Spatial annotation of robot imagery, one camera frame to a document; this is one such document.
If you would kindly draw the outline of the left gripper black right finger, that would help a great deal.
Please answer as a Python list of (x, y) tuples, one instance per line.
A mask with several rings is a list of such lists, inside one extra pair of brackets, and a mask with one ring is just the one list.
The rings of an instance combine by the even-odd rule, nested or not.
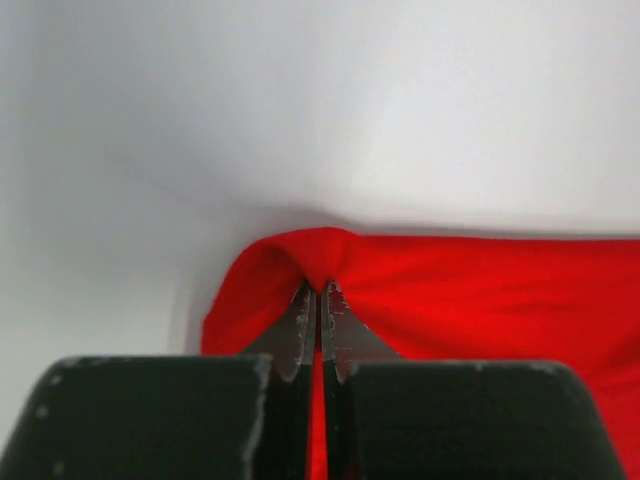
[(329, 283), (320, 300), (332, 479), (622, 479), (593, 398), (551, 361), (410, 361)]

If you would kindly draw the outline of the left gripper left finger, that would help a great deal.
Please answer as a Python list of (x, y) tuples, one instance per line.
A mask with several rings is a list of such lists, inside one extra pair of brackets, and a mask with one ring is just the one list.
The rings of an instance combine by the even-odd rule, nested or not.
[(229, 356), (70, 357), (29, 395), (5, 479), (302, 479), (316, 295)]

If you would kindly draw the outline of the red t shirt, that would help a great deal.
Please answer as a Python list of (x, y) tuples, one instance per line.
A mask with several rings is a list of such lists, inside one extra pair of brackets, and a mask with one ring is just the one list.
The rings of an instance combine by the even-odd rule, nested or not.
[(412, 359), (549, 359), (594, 394), (639, 475), (639, 243), (280, 233), (229, 268), (201, 330), (206, 355), (248, 346), (301, 282), (336, 281), (356, 316)]

